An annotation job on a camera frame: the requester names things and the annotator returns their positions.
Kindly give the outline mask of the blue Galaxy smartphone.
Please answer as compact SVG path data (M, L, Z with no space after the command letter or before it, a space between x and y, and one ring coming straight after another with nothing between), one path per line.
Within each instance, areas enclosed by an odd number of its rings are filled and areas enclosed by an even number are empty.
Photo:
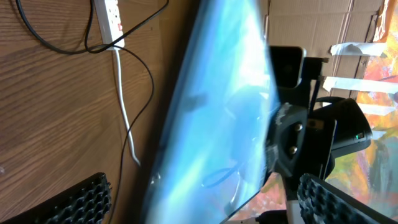
M202 1L152 166L141 223L223 223L266 181L279 107L257 1Z

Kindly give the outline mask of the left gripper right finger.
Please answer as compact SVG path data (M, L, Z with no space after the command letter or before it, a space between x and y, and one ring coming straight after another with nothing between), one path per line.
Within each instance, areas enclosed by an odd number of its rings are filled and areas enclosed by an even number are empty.
M397 224L312 174L300 178L301 217L309 224Z

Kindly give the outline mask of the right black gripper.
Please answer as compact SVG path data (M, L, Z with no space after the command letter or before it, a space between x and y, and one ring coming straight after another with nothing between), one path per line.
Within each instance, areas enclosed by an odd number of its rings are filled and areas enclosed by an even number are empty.
M322 67L328 60L305 57L300 83L278 87L280 106L273 115L267 136L267 170L282 176L286 197L296 199L300 178L312 174L326 178L337 120L315 115Z

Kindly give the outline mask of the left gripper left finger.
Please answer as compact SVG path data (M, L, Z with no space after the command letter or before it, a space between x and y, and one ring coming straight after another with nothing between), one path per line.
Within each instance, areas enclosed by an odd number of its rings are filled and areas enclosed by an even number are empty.
M110 183L102 172L2 224L101 223L111 208Z

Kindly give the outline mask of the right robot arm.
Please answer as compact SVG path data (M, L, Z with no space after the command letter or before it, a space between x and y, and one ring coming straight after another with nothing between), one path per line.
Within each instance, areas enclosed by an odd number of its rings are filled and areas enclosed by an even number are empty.
M374 212L326 183L340 156L369 146L371 130L358 104L327 96L316 109L324 60L272 56L280 105L266 138L267 173L282 176L284 210L264 212L253 223L375 223Z

